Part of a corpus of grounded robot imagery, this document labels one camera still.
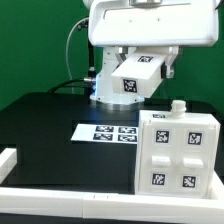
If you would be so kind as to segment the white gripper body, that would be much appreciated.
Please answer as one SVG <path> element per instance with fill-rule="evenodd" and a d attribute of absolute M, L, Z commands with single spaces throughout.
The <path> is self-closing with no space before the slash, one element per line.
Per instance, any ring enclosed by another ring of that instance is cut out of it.
<path fill-rule="evenodd" d="M 220 0 L 94 0 L 88 36 L 95 46 L 212 46 Z"/>

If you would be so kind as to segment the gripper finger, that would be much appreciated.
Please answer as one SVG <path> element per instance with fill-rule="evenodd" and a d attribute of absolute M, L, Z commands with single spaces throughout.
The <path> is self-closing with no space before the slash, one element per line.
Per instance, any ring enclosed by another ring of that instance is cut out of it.
<path fill-rule="evenodd" d="M 121 65 L 135 50 L 135 47 L 117 46 L 115 48 L 115 57 L 118 65 Z"/>
<path fill-rule="evenodd" d="M 175 69 L 174 64 L 178 55 L 182 52 L 179 46 L 169 46 L 165 48 L 165 60 L 161 65 L 161 78 L 171 79 L 174 77 Z"/>

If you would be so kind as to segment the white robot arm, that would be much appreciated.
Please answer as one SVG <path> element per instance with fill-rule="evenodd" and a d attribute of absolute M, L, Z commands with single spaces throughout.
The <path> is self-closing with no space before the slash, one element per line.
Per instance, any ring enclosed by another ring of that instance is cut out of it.
<path fill-rule="evenodd" d="M 88 38 L 103 49 L 95 105 L 128 110 L 174 76 L 183 47 L 218 40 L 218 9 L 224 0 L 83 0 Z"/>

